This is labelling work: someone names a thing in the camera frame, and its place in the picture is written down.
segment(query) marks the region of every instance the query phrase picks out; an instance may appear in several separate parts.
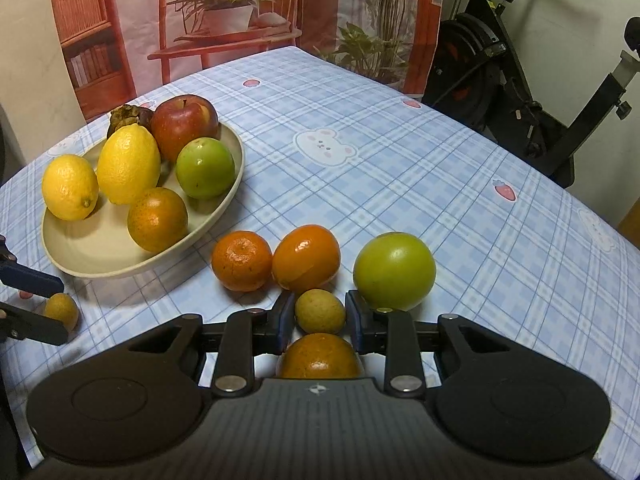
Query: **tangerine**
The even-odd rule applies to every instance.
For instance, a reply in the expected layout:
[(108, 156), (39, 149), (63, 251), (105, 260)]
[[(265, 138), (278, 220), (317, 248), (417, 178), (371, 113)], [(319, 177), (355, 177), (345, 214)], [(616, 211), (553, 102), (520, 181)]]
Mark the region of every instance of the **tangerine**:
[(252, 292), (271, 274), (271, 248), (259, 234), (234, 231), (218, 241), (211, 253), (211, 268), (229, 290)]
[(293, 229), (273, 253), (273, 279), (284, 289), (302, 294), (319, 288), (340, 268), (340, 245), (319, 225)]
[(360, 375), (353, 348), (333, 334), (305, 335), (282, 357), (278, 376), (283, 379), (353, 379)]

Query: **metal screw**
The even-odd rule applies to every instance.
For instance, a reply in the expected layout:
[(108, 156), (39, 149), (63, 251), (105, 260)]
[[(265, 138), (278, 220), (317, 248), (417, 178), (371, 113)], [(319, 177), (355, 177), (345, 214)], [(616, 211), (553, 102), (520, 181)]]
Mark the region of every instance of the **metal screw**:
[(238, 375), (224, 375), (216, 379), (215, 385), (223, 392), (237, 392), (246, 386), (246, 380)]
[(399, 392), (414, 392), (422, 386), (422, 381), (413, 375), (398, 375), (391, 379), (391, 387)]

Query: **green apple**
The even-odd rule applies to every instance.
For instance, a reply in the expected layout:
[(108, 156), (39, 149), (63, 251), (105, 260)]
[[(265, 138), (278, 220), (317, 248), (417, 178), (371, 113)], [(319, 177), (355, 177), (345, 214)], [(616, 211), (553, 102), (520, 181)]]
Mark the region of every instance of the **green apple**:
[(436, 281), (425, 243), (408, 233), (384, 233), (367, 243), (353, 265), (353, 283), (372, 308), (409, 310)]
[(225, 192), (236, 179), (236, 165), (228, 147), (210, 137), (193, 139), (180, 151), (175, 176), (191, 198), (208, 200)]

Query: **fruit bowl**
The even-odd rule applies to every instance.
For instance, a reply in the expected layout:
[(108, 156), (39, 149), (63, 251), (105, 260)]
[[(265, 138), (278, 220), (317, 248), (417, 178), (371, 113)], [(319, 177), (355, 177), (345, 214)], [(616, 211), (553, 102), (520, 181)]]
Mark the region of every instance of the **fruit bowl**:
[[(129, 205), (114, 205), (102, 193), (94, 211), (84, 220), (65, 222), (45, 209), (42, 217), (42, 244), (53, 264), (79, 278), (121, 278), (158, 266), (174, 254), (193, 245), (222, 216), (242, 180), (244, 147), (238, 134), (220, 124), (220, 141), (228, 147), (236, 164), (236, 180), (226, 193), (212, 200), (193, 200), (185, 195), (175, 171), (163, 163), (158, 186), (173, 189), (184, 200), (189, 215), (188, 234), (167, 250), (153, 254), (140, 248), (129, 236)], [(105, 140), (83, 156), (96, 167)]]

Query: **exercise bike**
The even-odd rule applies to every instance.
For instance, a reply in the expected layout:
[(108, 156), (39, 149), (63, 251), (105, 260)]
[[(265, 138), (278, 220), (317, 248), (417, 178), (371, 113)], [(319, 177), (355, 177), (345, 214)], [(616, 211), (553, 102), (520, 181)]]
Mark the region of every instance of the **exercise bike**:
[[(512, 1), (469, 0), (465, 12), (440, 23), (422, 102), (492, 138), (566, 188), (574, 182), (576, 150), (614, 107), (621, 120), (631, 112), (620, 98), (640, 72), (640, 60), (623, 50), (617, 68), (565, 126), (531, 95), (501, 18)], [(628, 21), (624, 38), (640, 54), (640, 18)]]

